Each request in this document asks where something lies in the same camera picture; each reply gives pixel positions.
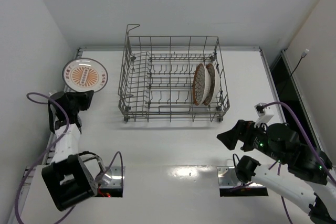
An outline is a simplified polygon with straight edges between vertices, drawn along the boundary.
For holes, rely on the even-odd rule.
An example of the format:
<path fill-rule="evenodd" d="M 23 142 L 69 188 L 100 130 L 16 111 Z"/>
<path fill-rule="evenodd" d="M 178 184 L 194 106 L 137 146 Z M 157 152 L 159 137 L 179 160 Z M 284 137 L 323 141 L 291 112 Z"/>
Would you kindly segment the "white plate red characters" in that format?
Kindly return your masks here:
<path fill-rule="evenodd" d="M 72 60 L 62 70 L 66 86 L 76 92 L 99 92 L 106 86 L 108 77 L 103 64 L 90 58 Z"/>

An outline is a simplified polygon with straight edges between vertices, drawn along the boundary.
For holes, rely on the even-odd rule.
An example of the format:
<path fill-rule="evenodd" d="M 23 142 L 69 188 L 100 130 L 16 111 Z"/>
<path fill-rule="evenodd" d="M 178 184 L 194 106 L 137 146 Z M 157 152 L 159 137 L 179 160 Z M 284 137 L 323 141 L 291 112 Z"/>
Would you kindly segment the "floral plate brown rim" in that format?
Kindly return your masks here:
<path fill-rule="evenodd" d="M 210 75 L 211 83 L 210 83 L 210 89 L 209 89 L 208 96 L 204 100 L 203 104 L 210 105 L 212 102 L 216 100 L 216 97 L 220 91 L 221 85 L 220 85 L 220 76 L 219 76 L 219 73 L 216 67 L 212 63 L 209 63 L 206 65 L 206 68 Z"/>
<path fill-rule="evenodd" d="M 203 63 L 200 63 L 193 79 L 193 102 L 196 106 L 203 104 L 208 97 L 210 86 L 211 78 L 208 70 Z"/>

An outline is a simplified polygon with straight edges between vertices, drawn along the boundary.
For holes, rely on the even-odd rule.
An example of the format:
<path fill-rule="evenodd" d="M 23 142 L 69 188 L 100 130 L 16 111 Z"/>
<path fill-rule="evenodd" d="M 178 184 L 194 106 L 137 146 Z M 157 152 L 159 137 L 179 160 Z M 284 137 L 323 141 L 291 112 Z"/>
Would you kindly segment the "floral plate brown rim front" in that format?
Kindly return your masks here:
<path fill-rule="evenodd" d="M 196 106 L 203 104 L 208 97 L 210 86 L 211 78 L 208 70 L 203 63 L 200 63 L 193 79 L 193 102 Z"/>

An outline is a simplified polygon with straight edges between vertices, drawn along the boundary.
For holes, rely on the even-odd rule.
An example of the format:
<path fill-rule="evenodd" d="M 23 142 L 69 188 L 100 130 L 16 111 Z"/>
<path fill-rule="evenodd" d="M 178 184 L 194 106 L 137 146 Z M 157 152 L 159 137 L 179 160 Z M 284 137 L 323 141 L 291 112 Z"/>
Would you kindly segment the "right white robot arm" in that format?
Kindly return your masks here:
<path fill-rule="evenodd" d="M 257 125 L 238 120 L 235 126 L 217 135 L 217 139 L 232 151 L 237 142 L 243 152 L 258 150 L 288 173 L 305 182 L 304 189 L 273 173 L 256 159 L 244 155 L 235 165 L 237 179 L 243 184 L 261 184 L 299 207 L 313 223 L 335 223 L 335 184 L 328 172 L 332 163 L 323 151 L 300 142 L 299 134 L 286 123 Z"/>

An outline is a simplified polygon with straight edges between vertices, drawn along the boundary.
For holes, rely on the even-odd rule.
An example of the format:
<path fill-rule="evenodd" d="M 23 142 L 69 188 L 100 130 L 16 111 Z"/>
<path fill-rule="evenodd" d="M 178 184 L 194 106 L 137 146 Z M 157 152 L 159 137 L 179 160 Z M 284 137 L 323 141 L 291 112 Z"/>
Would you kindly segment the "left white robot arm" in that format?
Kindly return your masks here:
<path fill-rule="evenodd" d="M 93 90 L 60 91 L 50 96 L 55 103 L 48 101 L 49 129 L 57 140 L 54 156 L 41 175 L 60 211 L 98 194 L 98 183 L 81 158 L 90 152 L 79 152 L 82 133 L 79 112 L 89 109 L 93 95 Z"/>

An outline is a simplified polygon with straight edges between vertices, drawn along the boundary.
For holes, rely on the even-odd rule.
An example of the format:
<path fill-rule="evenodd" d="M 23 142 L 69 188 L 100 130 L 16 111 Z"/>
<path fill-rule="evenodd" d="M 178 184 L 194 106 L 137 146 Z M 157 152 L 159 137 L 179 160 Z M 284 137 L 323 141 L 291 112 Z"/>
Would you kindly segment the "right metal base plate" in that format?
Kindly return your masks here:
<path fill-rule="evenodd" d="M 218 166 L 217 177 L 220 189 L 264 188 L 263 185 L 254 182 L 242 183 L 236 176 L 234 166 Z"/>

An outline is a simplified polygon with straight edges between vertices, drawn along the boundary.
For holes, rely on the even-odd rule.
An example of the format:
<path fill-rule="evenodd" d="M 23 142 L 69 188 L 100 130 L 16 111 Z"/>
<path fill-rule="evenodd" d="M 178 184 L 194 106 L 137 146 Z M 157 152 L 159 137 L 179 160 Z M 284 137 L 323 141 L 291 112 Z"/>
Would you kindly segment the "metal base plate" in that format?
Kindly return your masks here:
<path fill-rule="evenodd" d="M 33 178 L 36 173 L 41 173 L 43 168 L 46 168 L 47 165 L 38 165 L 35 167 L 32 172 L 27 176 L 27 179 L 24 182 L 23 187 L 29 187 L 32 184 Z M 88 167 L 89 173 L 95 178 L 100 172 L 99 168 L 94 168 L 93 166 Z M 123 168 L 123 176 L 121 176 L 121 168 L 118 166 L 112 166 L 103 177 L 104 187 L 110 188 L 120 188 L 121 187 L 121 179 L 124 179 L 125 176 L 125 168 Z"/>
<path fill-rule="evenodd" d="M 218 166 L 217 177 L 220 189 L 264 188 L 263 185 L 254 182 L 242 183 L 236 176 L 234 166 Z"/>

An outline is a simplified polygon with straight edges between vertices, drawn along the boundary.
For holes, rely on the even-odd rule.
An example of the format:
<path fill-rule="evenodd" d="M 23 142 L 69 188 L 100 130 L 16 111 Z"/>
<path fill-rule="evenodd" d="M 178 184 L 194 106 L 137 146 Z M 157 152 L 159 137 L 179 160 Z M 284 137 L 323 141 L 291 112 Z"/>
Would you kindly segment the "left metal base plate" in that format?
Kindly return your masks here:
<path fill-rule="evenodd" d="M 36 173 L 41 173 L 43 168 L 46 168 L 47 165 L 38 165 L 35 167 L 32 172 L 27 176 L 27 179 L 24 182 L 23 187 L 29 187 L 32 184 L 33 178 Z M 88 167 L 89 173 L 95 178 L 100 172 L 99 168 L 94 168 L 93 166 Z M 121 179 L 124 179 L 125 176 L 125 168 L 123 168 L 123 176 L 121 176 L 121 168 L 118 166 L 112 166 L 103 177 L 104 187 L 110 188 L 120 188 L 121 187 Z"/>

